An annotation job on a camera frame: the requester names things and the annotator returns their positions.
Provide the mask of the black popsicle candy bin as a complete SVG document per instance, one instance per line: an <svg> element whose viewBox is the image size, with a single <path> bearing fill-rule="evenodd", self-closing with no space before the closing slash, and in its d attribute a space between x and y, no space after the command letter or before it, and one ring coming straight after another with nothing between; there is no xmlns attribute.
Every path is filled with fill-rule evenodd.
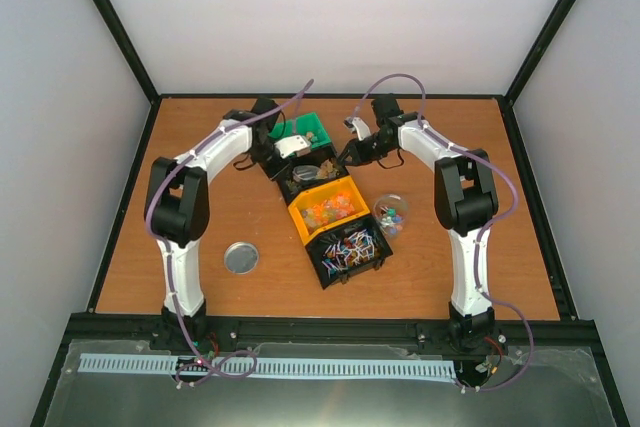
<svg viewBox="0 0 640 427"><path fill-rule="evenodd" d="M332 143L320 146L302 156L286 159L285 168L274 182L286 205L290 205L302 192L349 175L347 168L337 159Z"/></svg>

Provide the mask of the metal scoop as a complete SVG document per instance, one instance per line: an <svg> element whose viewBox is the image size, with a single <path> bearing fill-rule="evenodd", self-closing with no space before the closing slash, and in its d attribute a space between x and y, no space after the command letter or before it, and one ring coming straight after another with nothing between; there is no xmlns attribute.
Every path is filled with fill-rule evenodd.
<svg viewBox="0 0 640 427"><path fill-rule="evenodd" d="M320 168L315 165L297 165L292 169L292 179L297 183L309 183L318 179Z"/></svg>

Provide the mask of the clear plastic jar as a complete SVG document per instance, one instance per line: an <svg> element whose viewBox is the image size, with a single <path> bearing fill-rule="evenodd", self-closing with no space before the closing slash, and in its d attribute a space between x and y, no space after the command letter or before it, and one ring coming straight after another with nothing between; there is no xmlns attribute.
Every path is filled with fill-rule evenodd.
<svg viewBox="0 0 640 427"><path fill-rule="evenodd" d="M397 194L385 194L373 206L378 226L388 238L397 237L404 230L408 212L408 202Z"/></svg>

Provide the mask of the round metal lid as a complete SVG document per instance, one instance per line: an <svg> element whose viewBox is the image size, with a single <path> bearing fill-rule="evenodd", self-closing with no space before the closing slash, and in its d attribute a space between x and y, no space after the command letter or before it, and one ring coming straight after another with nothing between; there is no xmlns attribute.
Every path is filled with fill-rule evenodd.
<svg viewBox="0 0 640 427"><path fill-rule="evenodd" d="M260 259L257 247L245 241L231 244L225 251L223 262L226 269L236 275L245 275L255 269Z"/></svg>

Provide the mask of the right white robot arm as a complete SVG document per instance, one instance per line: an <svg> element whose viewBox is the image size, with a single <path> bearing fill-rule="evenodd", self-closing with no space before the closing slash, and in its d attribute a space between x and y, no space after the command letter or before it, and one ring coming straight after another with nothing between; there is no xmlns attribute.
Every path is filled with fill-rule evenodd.
<svg viewBox="0 0 640 427"><path fill-rule="evenodd" d="M448 140L418 113L401 110L392 95L373 100L372 110L377 131L357 114L344 120L355 137L338 156L339 163L363 166L392 151L406 151L433 172L434 209L452 250L448 337L453 349L469 352L495 325L488 286L488 224L499 201L488 155Z"/></svg>

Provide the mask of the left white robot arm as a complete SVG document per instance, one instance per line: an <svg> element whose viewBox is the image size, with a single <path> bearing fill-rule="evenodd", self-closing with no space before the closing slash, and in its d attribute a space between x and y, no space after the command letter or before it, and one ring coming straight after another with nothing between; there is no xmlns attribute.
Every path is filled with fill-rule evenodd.
<svg viewBox="0 0 640 427"><path fill-rule="evenodd" d="M191 150L152 163L144 221L163 259L166 295L161 315L186 349L201 347L208 337L199 243L210 220L209 184L242 154L271 180L286 170L287 161L269 137L281 111L274 100L260 98L249 111L226 113L217 128Z"/></svg>

